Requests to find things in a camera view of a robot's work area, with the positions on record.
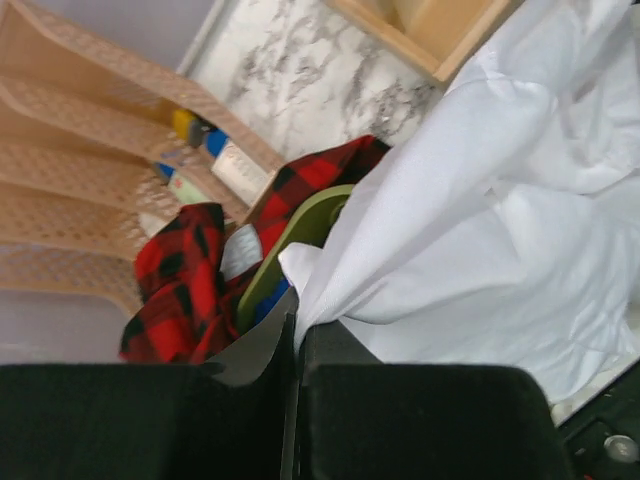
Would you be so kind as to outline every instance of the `green plastic tray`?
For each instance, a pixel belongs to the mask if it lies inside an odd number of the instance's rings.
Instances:
[[[240,299],[236,327],[241,333],[249,331],[253,326],[256,306],[273,293],[283,277],[278,254],[292,242],[322,247],[352,190],[353,185],[327,188],[316,193],[296,210]]]

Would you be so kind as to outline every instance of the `small metal knob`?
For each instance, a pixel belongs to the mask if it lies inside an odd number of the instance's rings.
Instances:
[[[604,449],[614,462],[636,463],[640,460],[640,448],[626,435],[613,435],[604,441]]]

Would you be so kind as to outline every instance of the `red plaid fabric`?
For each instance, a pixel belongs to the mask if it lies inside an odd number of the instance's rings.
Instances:
[[[254,222],[266,256],[306,199],[325,188],[357,183],[389,147],[372,136],[314,153],[284,166]],[[220,205],[183,207],[135,261],[144,300],[122,336],[120,355],[135,363],[204,362],[236,338],[234,310],[259,263],[225,281]]]

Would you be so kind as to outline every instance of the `blue item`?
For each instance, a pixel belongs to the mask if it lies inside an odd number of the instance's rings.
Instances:
[[[286,278],[283,278],[282,280],[280,280],[280,282],[278,282],[275,291],[270,296],[262,300],[258,305],[256,305],[256,316],[253,322],[254,327],[258,325],[262,320],[264,320],[267,315],[269,315],[271,309],[276,306],[278,300],[282,298],[282,296],[288,289],[289,282]]]
[[[222,130],[215,130],[204,139],[205,146],[211,155],[217,157],[229,140],[229,136]]]
[[[160,170],[167,176],[167,178],[171,178],[171,175],[173,175],[173,172],[175,172],[175,168],[170,167],[169,165],[165,165],[164,163],[156,162],[155,165],[158,170]]]

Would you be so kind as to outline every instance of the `wooden board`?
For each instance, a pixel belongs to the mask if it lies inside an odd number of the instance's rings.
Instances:
[[[522,0],[327,0],[445,88]]]

